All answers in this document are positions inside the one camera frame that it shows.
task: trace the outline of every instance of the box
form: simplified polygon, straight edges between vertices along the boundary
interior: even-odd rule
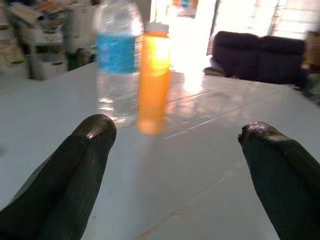
[[[68,71],[67,59],[63,55],[57,53],[37,53],[36,55],[37,59],[29,56],[33,79],[46,80]]]
[[[307,34],[305,63],[320,67],[320,31],[310,31]]]

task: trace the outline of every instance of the orange bottle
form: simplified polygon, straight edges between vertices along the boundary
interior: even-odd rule
[[[168,32],[168,25],[150,22],[142,38],[136,126],[148,135],[160,134],[165,129],[172,45]]]

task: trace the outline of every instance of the plastic bottle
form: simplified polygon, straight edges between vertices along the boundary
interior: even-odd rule
[[[143,23],[128,0],[105,0],[95,14],[97,32],[97,111],[117,127],[129,127],[137,114],[137,84]]]
[[[146,25],[145,32],[136,126],[144,134],[156,135],[165,129],[172,41],[168,37],[168,25],[151,22]]]

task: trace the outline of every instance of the white table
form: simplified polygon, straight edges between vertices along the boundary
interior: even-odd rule
[[[0,94],[0,202],[86,117],[95,65]],[[282,86],[174,74],[165,133],[118,129],[84,240],[276,240],[237,137],[265,121],[320,160],[320,111]]]

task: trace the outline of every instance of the couch cushion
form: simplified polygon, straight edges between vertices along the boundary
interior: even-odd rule
[[[258,51],[215,46],[213,59],[224,70],[225,76],[236,76],[243,80],[254,81],[257,78]]]
[[[250,33],[220,31],[214,38],[215,46],[223,46],[233,49],[256,50],[259,48],[259,44],[259,38]]]
[[[261,37],[261,50],[277,54],[302,55],[305,51],[305,42],[285,37],[263,36]]]
[[[254,81],[257,78],[259,38],[249,33],[220,31],[214,38],[212,57],[226,77]]]
[[[301,77],[301,64],[305,43],[302,40],[264,36],[257,81],[273,84],[297,84]]]
[[[257,81],[271,84],[296,84],[301,74],[302,56],[261,52]]]

